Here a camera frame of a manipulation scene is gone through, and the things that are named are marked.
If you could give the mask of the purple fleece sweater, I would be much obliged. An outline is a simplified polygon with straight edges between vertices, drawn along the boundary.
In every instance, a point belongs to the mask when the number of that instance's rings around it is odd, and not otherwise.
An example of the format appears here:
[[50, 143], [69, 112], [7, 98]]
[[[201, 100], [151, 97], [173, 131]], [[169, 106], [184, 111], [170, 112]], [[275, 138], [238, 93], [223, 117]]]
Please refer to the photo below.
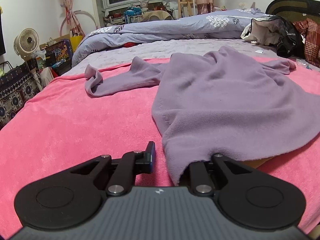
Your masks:
[[319, 134], [319, 96], [289, 78], [287, 59], [258, 62], [225, 46], [205, 55], [172, 54], [167, 63], [139, 57], [103, 78], [85, 70], [85, 90], [102, 97], [157, 86], [151, 114], [174, 184], [187, 166], [221, 153], [238, 161], [288, 153]]

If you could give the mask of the pink fleece blanket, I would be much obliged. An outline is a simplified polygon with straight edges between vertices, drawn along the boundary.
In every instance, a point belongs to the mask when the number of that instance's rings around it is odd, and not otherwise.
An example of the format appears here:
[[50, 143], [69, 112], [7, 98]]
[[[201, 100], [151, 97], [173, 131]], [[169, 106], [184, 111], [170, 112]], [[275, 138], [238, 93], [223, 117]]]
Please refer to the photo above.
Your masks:
[[[319, 74], [296, 66], [289, 78], [319, 96]], [[195, 196], [168, 172], [157, 86], [96, 98], [85, 83], [55, 79], [1, 128], [1, 239], [308, 239], [319, 222], [319, 134], [274, 157], [230, 158], [228, 184]], [[111, 160], [150, 141], [153, 172], [107, 195]]]

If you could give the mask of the lilac patterned bed sheet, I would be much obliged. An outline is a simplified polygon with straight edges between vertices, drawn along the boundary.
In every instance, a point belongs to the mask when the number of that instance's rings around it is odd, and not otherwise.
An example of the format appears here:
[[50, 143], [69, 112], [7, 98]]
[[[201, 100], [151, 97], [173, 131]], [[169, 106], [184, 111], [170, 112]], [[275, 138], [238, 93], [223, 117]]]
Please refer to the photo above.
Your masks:
[[130, 48], [102, 50], [88, 55], [78, 65], [66, 72], [65, 76], [83, 74], [88, 64], [97, 69], [105, 69], [119, 64], [132, 62], [134, 57], [141, 59], [169, 58], [174, 53], [204, 55], [209, 51], [219, 50], [221, 46], [230, 46], [238, 52], [251, 57], [277, 59], [272, 47], [257, 46], [237, 39], [194, 39], [156, 41], [139, 44]]

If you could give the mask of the colourful toy box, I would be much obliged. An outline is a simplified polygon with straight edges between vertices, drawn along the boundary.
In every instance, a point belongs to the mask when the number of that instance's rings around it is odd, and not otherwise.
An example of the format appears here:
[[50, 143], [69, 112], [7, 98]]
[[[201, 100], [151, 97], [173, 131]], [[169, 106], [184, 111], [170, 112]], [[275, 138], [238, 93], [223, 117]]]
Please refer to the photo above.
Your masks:
[[73, 50], [71, 42], [68, 39], [62, 39], [59, 42], [45, 48], [46, 66], [52, 67], [60, 61], [69, 61], [72, 59]]

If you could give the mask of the patterned black storage bag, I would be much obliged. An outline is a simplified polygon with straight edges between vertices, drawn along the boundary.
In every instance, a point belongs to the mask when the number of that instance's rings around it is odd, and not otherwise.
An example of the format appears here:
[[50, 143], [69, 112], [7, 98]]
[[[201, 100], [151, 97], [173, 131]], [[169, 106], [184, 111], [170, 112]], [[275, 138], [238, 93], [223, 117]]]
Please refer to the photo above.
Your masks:
[[40, 72], [35, 59], [9, 70], [1, 77], [1, 116], [3, 128], [24, 107], [25, 103], [42, 90]]

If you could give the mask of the lavender blue duvet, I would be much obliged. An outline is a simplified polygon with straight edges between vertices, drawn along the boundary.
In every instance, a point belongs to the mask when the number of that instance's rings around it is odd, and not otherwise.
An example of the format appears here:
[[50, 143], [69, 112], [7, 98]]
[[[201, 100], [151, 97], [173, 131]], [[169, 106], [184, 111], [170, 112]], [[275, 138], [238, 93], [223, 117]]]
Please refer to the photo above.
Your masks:
[[151, 22], [129, 23], [100, 28], [86, 35], [72, 57], [75, 67], [88, 55], [127, 43], [188, 39], [239, 39], [254, 18], [266, 17], [258, 8], [215, 11], [208, 14]]

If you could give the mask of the pink hula hoop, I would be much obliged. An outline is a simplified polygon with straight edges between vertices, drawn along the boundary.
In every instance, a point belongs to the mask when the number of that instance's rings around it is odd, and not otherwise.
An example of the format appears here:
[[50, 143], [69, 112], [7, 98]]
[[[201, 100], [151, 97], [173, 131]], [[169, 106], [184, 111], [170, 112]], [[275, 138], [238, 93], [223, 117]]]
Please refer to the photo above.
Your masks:
[[76, 16], [77, 25], [75, 28], [71, 29], [70, 25], [67, 23], [67, 18], [65, 17], [60, 25], [59, 35], [80, 35], [85, 37], [90, 32], [97, 30], [100, 27], [100, 23], [95, 20], [95, 17], [84, 10], [75, 10], [74, 15]]

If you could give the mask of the white desk fan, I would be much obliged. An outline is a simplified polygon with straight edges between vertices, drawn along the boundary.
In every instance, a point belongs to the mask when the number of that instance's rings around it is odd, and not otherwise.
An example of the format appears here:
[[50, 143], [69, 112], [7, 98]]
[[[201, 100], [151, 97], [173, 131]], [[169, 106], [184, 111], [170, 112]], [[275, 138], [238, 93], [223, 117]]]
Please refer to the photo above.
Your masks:
[[14, 51], [23, 60], [26, 60], [39, 46], [39, 36], [32, 28], [21, 31], [14, 40]]

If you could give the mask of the black and beige jacket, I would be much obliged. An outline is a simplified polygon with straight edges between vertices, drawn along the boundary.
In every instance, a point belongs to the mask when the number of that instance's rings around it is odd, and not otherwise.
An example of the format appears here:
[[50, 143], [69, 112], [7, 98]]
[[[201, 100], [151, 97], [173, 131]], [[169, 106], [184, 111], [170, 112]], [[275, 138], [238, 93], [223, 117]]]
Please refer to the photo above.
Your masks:
[[246, 42], [276, 48], [279, 57], [305, 57], [303, 37], [292, 22], [281, 16], [251, 19], [240, 37]]

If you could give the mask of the wooden easel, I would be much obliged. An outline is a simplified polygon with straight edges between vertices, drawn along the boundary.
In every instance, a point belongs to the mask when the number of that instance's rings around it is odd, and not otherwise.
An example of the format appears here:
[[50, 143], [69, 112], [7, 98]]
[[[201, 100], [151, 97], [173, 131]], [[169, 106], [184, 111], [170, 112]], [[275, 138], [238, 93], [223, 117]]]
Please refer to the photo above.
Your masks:
[[178, 18], [190, 17], [194, 15], [195, 0], [177, 0]]

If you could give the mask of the red plaid shirt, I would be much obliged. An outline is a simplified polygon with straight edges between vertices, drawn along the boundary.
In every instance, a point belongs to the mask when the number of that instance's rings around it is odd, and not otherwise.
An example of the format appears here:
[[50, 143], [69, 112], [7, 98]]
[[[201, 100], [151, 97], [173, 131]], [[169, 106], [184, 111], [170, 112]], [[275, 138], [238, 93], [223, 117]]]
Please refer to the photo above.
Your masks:
[[305, 38], [304, 55], [308, 63], [319, 67], [319, 24], [310, 18], [293, 23], [300, 35]]

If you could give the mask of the pink tied left curtain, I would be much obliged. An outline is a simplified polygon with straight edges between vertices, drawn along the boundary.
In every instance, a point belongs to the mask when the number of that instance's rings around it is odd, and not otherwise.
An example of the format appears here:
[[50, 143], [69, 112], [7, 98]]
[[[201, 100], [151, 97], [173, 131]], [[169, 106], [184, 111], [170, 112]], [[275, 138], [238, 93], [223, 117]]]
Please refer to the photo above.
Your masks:
[[63, 0], [63, 7], [65, 8], [66, 12], [66, 21], [70, 28], [70, 31], [73, 34], [78, 34], [84, 36], [83, 29], [80, 25], [78, 18], [73, 11], [73, 0]]

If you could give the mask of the dark bed headboard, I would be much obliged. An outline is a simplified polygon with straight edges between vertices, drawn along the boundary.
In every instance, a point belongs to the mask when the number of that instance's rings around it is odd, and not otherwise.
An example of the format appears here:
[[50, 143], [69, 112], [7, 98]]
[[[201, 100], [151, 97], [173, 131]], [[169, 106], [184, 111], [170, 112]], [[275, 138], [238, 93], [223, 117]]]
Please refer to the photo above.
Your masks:
[[290, 22], [305, 21], [308, 18], [320, 23], [320, 1], [316, 0], [274, 0], [266, 14], [281, 16]]

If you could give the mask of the black wall television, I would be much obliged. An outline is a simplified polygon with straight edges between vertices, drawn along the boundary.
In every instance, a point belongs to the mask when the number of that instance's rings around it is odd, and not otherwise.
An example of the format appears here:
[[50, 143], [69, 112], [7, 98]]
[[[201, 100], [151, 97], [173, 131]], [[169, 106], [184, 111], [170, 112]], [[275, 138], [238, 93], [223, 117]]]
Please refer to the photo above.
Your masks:
[[4, 55], [6, 53], [4, 36], [3, 36], [3, 28], [2, 28], [2, 17], [0, 15], [0, 55]]

